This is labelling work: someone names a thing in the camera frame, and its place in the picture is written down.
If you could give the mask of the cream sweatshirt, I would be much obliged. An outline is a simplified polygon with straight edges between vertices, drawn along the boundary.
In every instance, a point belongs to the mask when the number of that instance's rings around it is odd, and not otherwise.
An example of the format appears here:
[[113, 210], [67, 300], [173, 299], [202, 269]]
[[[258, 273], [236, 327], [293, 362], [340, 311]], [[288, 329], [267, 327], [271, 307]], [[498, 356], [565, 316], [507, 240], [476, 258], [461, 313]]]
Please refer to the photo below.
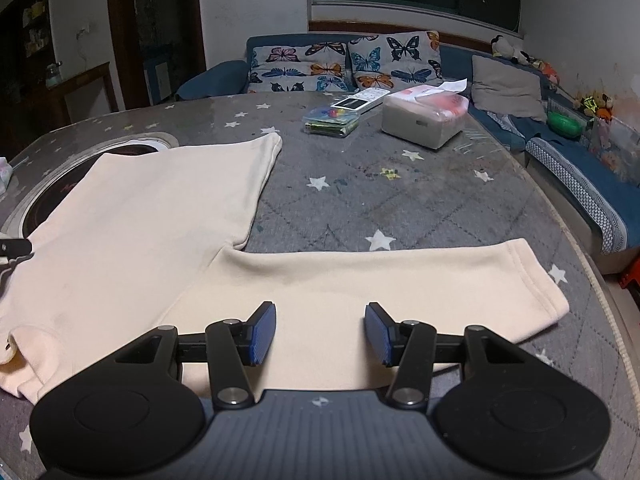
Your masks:
[[399, 252], [248, 254], [258, 198], [280, 152], [274, 133], [174, 148], [140, 160], [75, 221], [32, 237], [34, 255], [1, 298], [1, 385], [37, 402], [160, 325], [195, 333], [277, 307], [257, 389], [352, 390], [387, 384], [364, 336], [364, 309], [440, 332], [483, 325], [523, 341], [568, 303], [526, 240]]

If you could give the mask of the round black induction cooker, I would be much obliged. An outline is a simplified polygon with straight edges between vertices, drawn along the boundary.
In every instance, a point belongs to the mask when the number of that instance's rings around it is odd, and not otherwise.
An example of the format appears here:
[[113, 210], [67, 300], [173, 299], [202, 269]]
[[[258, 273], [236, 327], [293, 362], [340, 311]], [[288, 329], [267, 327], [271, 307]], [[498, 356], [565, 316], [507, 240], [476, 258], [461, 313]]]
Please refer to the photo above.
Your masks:
[[127, 172], [140, 160], [157, 158], [180, 146], [170, 133], [151, 130], [103, 140], [91, 146], [52, 145], [47, 154], [37, 146], [15, 168], [9, 189], [1, 196], [1, 232], [11, 238], [38, 236], [49, 221], [75, 221], [100, 197], [111, 192], [108, 180]]

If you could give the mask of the pink tissue pack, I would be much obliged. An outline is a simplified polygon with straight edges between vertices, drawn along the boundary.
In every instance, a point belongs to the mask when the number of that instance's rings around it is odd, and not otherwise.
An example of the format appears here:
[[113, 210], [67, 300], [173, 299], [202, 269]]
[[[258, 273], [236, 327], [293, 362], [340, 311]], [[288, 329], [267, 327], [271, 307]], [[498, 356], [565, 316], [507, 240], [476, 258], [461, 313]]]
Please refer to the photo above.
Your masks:
[[4, 157], [0, 157], [0, 194], [4, 194], [9, 187], [13, 174], [13, 167]]

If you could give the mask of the wooden side table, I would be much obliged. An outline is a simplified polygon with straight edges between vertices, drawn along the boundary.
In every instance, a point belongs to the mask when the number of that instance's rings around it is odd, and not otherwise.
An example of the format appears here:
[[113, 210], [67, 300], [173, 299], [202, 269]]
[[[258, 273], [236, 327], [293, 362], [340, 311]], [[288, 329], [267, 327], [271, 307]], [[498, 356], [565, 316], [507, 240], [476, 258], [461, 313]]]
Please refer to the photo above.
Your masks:
[[49, 88], [46, 92], [46, 100], [50, 108], [53, 128], [66, 127], [74, 122], [68, 99], [86, 104], [89, 96], [101, 94], [105, 96], [108, 111], [118, 112], [119, 106], [109, 62], [89, 68]]

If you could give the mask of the grey tissue box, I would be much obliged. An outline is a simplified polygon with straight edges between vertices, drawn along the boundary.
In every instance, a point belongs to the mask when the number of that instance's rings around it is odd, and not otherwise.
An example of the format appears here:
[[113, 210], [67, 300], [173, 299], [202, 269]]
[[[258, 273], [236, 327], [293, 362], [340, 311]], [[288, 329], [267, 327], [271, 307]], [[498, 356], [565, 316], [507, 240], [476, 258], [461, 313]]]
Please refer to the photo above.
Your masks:
[[382, 131], [422, 148], [439, 150], [468, 122], [469, 100], [463, 95], [467, 86], [468, 81], [461, 79], [389, 94], [382, 104]]

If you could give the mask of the red plastic stool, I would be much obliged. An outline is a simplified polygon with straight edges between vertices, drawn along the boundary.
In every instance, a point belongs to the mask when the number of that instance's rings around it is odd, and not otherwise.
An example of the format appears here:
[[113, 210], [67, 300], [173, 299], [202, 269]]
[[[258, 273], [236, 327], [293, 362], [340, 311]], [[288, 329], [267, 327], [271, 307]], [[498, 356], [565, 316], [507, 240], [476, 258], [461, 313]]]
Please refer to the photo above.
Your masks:
[[631, 284], [640, 284], [640, 259], [635, 258], [632, 263], [626, 266], [625, 270], [620, 274], [618, 284], [622, 289], [626, 289]]

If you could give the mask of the clear box of coloured items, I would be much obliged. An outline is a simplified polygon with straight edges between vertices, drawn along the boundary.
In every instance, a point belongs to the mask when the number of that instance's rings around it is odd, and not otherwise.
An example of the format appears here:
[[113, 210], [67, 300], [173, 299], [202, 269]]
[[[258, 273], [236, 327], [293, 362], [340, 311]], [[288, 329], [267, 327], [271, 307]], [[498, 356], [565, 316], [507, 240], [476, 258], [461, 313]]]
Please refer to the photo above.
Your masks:
[[303, 118], [307, 132], [346, 138], [358, 126], [360, 115], [353, 110], [343, 110], [333, 106], [318, 107]]

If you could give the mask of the white remote control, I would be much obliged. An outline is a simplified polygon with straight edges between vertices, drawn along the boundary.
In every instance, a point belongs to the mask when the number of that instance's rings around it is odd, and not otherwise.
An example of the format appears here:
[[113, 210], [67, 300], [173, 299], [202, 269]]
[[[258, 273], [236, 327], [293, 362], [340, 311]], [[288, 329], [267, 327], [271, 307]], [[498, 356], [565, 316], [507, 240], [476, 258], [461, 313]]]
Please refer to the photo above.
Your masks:
[[379, 106], [388, 94], [390, 94], [390, 90], [367, 88], [333, 103], [332, 107], [362, 114]]

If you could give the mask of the blue corner sofa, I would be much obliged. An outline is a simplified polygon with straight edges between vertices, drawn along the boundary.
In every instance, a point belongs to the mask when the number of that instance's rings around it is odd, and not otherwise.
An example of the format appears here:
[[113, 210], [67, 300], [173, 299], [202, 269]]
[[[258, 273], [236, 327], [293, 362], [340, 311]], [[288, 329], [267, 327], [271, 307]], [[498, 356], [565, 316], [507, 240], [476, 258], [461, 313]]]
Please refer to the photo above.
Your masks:
[[639, 245], [638, 132], [611, 116], [606, 96], [570, 105], [544, 63], [443, 44], [434, 30], [257, 36], [244, 58], [193, 77], [177, 96], [266, 92], [343, 92], [349, 108], [390, 100], [398, 136], [420, 145], [442, 142], [474, 118], [567, 198], [596, 231], [602, 254]]

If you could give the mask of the green bowl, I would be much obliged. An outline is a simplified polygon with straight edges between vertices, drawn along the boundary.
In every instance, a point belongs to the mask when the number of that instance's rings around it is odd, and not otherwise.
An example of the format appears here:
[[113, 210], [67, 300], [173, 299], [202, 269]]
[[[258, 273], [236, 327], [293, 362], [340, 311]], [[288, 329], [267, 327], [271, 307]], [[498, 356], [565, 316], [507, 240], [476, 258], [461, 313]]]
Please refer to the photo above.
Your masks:
[[553, 110], [547, 113], [547, 125], [558, 136], [568, 140], [579, 139], [584, 131], [584, 127], [577, 120]]

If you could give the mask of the grey cushion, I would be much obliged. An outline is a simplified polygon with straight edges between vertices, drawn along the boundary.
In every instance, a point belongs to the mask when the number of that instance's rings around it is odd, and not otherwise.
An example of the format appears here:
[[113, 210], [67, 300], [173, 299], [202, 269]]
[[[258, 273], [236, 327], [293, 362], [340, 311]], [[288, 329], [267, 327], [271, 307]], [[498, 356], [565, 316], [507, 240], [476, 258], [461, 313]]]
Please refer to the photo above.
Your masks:
[[471, 96], [478, 110], [537, 122], [546, 120], [537, 75], [478, 55], [472, 56], [472, 69]]

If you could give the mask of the clear plastic storage box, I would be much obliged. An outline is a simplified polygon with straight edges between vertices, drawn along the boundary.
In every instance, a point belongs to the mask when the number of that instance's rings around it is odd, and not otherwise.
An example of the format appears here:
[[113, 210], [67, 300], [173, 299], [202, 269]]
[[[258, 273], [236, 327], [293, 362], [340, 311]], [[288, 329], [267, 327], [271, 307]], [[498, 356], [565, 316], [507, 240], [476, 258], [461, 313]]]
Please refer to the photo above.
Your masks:
[[617, 118], [597, 118], [591, 129], [589, 151], [622, 182], [639, 186], [639, 133]]

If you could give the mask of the yellow plush toys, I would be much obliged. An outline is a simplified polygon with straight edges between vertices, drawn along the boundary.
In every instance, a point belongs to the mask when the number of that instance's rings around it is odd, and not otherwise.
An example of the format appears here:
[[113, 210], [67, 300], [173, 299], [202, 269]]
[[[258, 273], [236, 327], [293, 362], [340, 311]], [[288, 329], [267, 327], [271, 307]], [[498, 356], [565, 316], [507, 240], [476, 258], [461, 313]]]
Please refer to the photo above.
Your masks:
[[580, 96], [574, 101], [574, 109], [587, 117], [609, 122], [613, 118], [614, 100], [605, 93]]

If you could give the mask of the black white plush toy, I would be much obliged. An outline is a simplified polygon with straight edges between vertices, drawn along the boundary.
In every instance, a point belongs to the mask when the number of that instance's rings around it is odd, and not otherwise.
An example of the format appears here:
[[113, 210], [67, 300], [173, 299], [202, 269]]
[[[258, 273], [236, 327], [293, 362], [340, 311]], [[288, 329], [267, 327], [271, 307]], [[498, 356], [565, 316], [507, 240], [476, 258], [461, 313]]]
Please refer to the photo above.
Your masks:
[[491, 39], [491, 52], [496, 58], [504, 58], [514, 64], [529, 65], [532, 58], [523, 50], [514, 47], [509, 40], [502, 35], [497, 35]]

